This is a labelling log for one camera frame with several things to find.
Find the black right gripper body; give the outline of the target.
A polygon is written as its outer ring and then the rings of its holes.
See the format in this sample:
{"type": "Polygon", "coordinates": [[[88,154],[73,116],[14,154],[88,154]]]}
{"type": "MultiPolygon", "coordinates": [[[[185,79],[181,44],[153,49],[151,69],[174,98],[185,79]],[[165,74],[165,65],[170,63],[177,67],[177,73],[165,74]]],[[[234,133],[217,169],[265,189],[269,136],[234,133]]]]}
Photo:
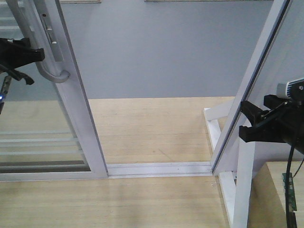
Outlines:
{"type": "Polygon", "coordinates": [[[269,110],[261,120],[270,124],[280,140],[291,145],[297,134],[295,149],[304,153],[304,103],[276,95],[264,96],[264,106],[269,110]]]}

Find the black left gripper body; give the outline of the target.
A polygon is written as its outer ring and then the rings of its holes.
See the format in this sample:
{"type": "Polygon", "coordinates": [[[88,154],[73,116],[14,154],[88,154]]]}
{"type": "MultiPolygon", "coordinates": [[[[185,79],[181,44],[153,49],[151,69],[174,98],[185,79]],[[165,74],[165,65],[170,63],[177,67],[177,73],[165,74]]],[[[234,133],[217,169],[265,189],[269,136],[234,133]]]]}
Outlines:
{"type": "Polygon", "coordinates": [[[34,83],[34,80],[25,73],[17,71],[18,67],[27,64],[40,62],[45,59],[43,48],[33,49],[29,38],[0,39],[0,71],[6,72],[17,81],[24,79],[27,85],[34,83]]]}

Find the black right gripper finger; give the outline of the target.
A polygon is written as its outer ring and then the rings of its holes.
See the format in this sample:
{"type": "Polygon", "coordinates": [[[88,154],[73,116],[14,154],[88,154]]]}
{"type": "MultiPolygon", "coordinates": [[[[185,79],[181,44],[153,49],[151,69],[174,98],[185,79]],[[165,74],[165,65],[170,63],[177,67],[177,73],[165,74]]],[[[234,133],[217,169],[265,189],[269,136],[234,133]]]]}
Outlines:
{"type": "Polygon", "coordinates": [[[262,115],[264,114],[264,111],[249,101],[242,101],[240,103],[240,111],[246,116],[251,124],[257,124],[263,120],[262,115]]]}
{"type": "Polygon", "coordinates": [[[246,143],[263,141],[262,131],[257,130],[254,127],[240,126],[239,137],[246,143]]]}

